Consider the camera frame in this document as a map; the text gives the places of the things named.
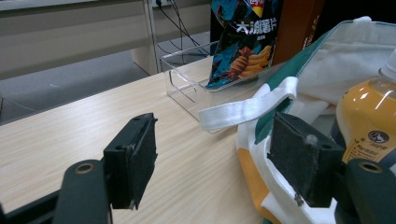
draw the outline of floor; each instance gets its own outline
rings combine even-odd
[[[191,36],[199,45],[209,43],[209,33]],[[194,47],[187,38],[158,44],[161,56]],[[0,125],[139,80],[149,75],[132,58],[131,51],[0,80],[3,103]]]

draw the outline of cardboard box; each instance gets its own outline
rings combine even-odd
[[[283,63],[312,43],[325,0],[283,0],[272,65]]]

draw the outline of table surface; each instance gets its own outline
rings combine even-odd
[[[70,165],[100,160],[130,119],[150,112],[156,168],[139,210],[114,210],[114,223],[262,223],[236,157],[236,128],[202,131],[166,95],[163,74],[0,126],[3,209],[59,189]]]

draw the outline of orange fabric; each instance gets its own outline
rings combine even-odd
[[[270,220],[272,223],[277,224],[280,221],[266,208],[262,207],[262,200],[267,196],[270,190],[265,185],[259,171],[251,158],[250,152],[245,148],[238,148],[237,150],[239,162],[242,167],[245,179],[247,181],[247,187],[250,192],[250,197],[253,200],[253,204],[262,216]]]

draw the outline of bottle label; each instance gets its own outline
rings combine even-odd
[[[343,162],[362,158],[369,161],[376,161],[388,167],[396,162],[396,141],[390,139],[389,135],[379,130],[373,130],[366,134],[355,135],[347,146]]]

